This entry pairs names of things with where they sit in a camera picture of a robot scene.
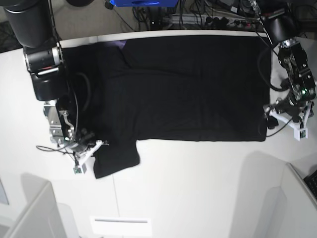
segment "black cloth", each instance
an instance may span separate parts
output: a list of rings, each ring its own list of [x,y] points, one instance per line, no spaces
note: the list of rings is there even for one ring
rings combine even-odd
[[[96,178],[139,164],[137,140],[264,141],[269,88],[257,69],[264,47],[258,37],[204,35],[65,49],[70,71],[92,85],[79,125],[110,143],[95,153]],[[270,56],[262,61],[268,79]]]

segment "black device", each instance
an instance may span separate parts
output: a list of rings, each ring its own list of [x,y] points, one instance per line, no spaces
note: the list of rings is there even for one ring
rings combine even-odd
[[[317,199],[317,170],[312,175],[304,178],[304,182],[307,184],[308,188]]]

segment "power strip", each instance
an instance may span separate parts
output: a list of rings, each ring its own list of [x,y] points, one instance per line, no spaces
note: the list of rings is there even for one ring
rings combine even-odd
[[[201,17],[202,17],[202,19],[200,19],[200,16],[198,14],[192,14],[192,13],[191,14],[183,14],[182,23],[183,23],[183,25],[185,25],[185,24],[201,25],[201,21],[202,21],[203,25],[205,25],[205,23],[207,21],[211,21],[211,22],[207,23],[207,25],[211,25],[212,22],[217,20],[217,22],[219,22],[219,21],[225,22],[227,27],[232,26],[232,27],[237,27],[237,28],[241,28],[241,29],[245,29],[245,30],[252,29],[251,24],[242,17],[230,17],[230,16],[223,16],[223,15],[208,16],[206,14],[201,15]],[[179,24],[179,14],[173,14],[169,17],[164,17],[163,22],[169,23],[169,24]]]

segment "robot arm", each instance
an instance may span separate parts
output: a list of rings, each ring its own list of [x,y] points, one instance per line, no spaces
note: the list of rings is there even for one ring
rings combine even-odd
[[[75,173],[84,173],[86,160],[101,145],[93,132],[78,127],[78,102],[62,56],[48,0],[0,0],[14,33],[23,46],[35,96],[44,101],[51,141],[73,151]]]
[[[23,46],[35,96],[56,100],[68,93],[62,52],[47,0],[0,0]]]
[[[308,66],[307,54],[295,38],[299,33],[298,27],[287,9],[267,9],[265,4],[260,5],[260,1],[258,3],[256,0],[250,0],[250,3],[267,33],[272,48],[278,45],[280,64],[288,74],[288,78],[282,82],[290,91],[287,98],[264,106],[265,117],[268,122],[275,118],[288,123],[294,129],[294,137],[297,140],[307,138],[306,125],[308,118],[313,116],[312,100],[316,97],[316,85]]]

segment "t-shirt sleeve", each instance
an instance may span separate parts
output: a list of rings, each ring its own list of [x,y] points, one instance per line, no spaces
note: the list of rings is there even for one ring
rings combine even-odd
[[[140,163],[136,141],[104,145],[94,153],[94,156],[96,158],[94,172],[97,179]]]

